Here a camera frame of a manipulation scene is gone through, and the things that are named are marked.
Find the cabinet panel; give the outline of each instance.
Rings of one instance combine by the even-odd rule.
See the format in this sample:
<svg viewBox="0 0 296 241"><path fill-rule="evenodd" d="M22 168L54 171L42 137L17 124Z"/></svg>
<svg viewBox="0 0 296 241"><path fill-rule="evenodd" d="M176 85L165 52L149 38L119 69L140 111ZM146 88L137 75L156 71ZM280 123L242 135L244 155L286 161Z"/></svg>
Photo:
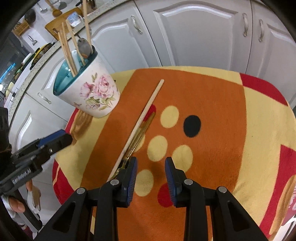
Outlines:
<svg viewBox="0 0 296 241"><path fill-rule="evenodd" d="M24 94L11 123L9 142L12 152L53 132L65 129L67 122Z"/></svg>
<svg viewBox="0 0 296 241"><path fill-rule="evenodd" d="M250 1L135 2L164 66L204 66L245 73L252 37ZM243 13L248 23L246 37Z"/></svg>
<svg viewBox="0 0 296 241"><path fill-rule="evenodd" d="M252 10L254 31L246 73L272 83L294 108L296 43L278 17L267 7L252 2Z"/></svg>
<svg viewBox="0 0 296 241"><path fill-rule="evenodd" d="M71 50L75 49L71 40L69 46ZM26 93L59 117L68 121L75 108L53 94L55 77L64 59L64 54L60 48L43 65Z"/></svg>
<svg viewBox="0 0 296 241"><path fill-rule="evenodd" d="M90 27L92 44L110 73L161 66L153 41L134 2L127 2L105 13L91 22ZM86 38L85 30L79 35Z"/></svg>

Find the granite countertop edge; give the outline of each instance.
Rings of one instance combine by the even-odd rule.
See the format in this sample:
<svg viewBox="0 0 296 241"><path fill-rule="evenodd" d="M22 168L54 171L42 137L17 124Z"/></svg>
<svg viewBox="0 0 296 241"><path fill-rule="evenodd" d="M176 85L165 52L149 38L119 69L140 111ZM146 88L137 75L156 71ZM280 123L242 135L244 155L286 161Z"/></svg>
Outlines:
<svg viewBox="0 0 296 241"><path fill-rule="evenodd" d="M114 7L117 7L118 5L124 3L124 2L128 2L130 0L111 0L110 2L98 7L97 10L95 10L94 12L92 12L89 16L88 16L88 20L89 23L92 22L93 20L97 19L99 16L101 16L102 14L104 14L105 12L111 10ZM81 30L84 29L84 23L81 22L79 25L77 25L74 28L74 33L77 34L79 33ZM28 87L30 86L30 84L33 82L33 80L35 79L35 76L39 73L39 71L42 69L42 67L46 64L46 62L51 58L51 56L57 52L61 47L61 43L58 41L57 43L54 44L54 46L52 46L43 56L42 58L37 62L37 64L33 67L33 69L30 71L30 73L28 74L28 76L26 77L26 79L24 80L24 82L22 83L21 87L19 88L18 92L16 93L13 101L12 101L12 105L10 107L10 109L8 110L8 123L9 125L12 123L17 108L22 100L23 95L25 94L26 90L28 89Z"/></svg>

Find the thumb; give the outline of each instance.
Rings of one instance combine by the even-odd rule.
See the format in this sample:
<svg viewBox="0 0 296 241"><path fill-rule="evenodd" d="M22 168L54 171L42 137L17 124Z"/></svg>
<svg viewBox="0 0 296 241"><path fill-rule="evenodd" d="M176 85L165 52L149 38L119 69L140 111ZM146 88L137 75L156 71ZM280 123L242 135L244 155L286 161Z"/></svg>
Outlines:
<svg viewBox="0 0 296 241"><path fill-rule="evenodd" d="M25 211L25 206L13 197L9 198L9 205L11 206L11 209L17 213L23 213Z"/></svg>

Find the black dot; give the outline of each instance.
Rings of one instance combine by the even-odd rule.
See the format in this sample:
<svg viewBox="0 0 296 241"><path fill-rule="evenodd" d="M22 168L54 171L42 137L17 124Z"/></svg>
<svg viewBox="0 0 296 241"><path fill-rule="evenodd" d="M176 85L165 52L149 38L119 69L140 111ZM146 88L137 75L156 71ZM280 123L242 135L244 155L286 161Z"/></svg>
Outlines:
<svg viewBox="0 0 296 241"><path fill-rule="evenodd" d="M198 116L190 115L184 120L183 130L187 137L195 137L201 127L201 122Z"/></svg>

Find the yellow dot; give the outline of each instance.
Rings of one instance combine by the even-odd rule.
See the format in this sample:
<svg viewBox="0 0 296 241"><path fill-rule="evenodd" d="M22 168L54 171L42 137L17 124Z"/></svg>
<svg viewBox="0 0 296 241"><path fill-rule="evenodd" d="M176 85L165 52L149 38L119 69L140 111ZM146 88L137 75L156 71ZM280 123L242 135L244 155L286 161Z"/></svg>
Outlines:
<svg viewBox="0 0 296 241"><path fill-rule="evenodd" d="M155 136L147 148L147 155L151 161L160 161L166 154L168 142L164 136Z"/></svg>
<svg viewBox="0 0 296 241"><path fill-rule="evenodd" d="M164 128L171 128L179 119L179 111L176 106L170 105L166 107L160 116L160 123Z"/></svg>
<svg viewBox="0 0 296 241"><path fill-rule="evenodd" d="M147 196L152 190L153 182L153 174L150 170L140 171L136 177L135 193L140 197Z"/></svg>
<svg viewBox="0 0 296 241"><path fill-rule="evenodd" d="M173 151L172 159L177 169L187 172L192 165L193 153L189 146L181 145Z"/></svg>
<svg viewBox="0 0 296 241"><path fill-rule="evenodd" d="M142 145L144 144L145 142L145 134L142 136L138 146L136 147L136 149L134 150L134 152L137 152L138 150L140 150L140 148L142 147Z"/></svg>

